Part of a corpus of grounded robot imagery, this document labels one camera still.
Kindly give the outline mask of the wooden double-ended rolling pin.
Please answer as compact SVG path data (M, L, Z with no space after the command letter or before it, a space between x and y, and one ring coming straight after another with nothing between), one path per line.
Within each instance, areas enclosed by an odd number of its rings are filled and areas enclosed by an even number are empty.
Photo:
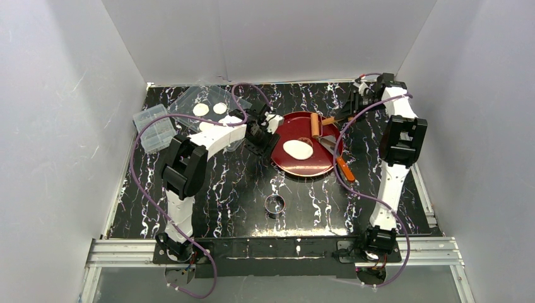
M310 114L310 128L311 128L311 137L313 139L319 139L320 137L323 137L323 129L324 126L332 125L337 122L348 122L352 119L351 116L345 116L345 117L322 117L318 115L317 113L311 113Z

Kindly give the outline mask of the red round tray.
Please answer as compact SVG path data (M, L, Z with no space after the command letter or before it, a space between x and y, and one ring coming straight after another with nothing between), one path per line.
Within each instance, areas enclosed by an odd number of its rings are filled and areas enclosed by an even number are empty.
M283 171L298 177L316 177L330 172L337 166L333 155L312 137L311 112L292 112L284 115L284 123L276 133L280 139L275 146L271 160ZM297 160L283 149L283 144L291 140L310 140L312 155L306 160Z

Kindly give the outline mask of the metal ring cutter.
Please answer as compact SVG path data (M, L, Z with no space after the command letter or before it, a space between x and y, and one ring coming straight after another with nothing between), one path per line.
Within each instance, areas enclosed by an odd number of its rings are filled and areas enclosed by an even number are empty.
M272 194L265 199L264 209L269 218L279 218L285 211L285 200L278 194Z

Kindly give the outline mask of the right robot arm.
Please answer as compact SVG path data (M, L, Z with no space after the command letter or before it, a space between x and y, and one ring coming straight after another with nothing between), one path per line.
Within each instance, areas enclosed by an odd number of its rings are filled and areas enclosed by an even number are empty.
M404 82L397 81L392 73L373 76L374 80L367 81L363 74L354 81L355 90L335 116L353 124L380 107L384 107L388 116L379 144L381 177L379 193L373 199L375 208L364 234L343 252L349 258L386 261L396 247L396 229L402 225L397 209L405 178L420 157L427 121L412 109L409 102L412 96Z

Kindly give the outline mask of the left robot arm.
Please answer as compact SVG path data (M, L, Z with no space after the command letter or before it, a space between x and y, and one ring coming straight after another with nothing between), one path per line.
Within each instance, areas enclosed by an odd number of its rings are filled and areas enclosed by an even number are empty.
M245 141L255 155L270 157L280 139L276 130L284 123L267 105L235 109L216 124L189 136L172 138L160 169L167 197L168 223L156 236L160 248L180 263L193 254L192 214L195 195L204 186L208 160L236 141Z

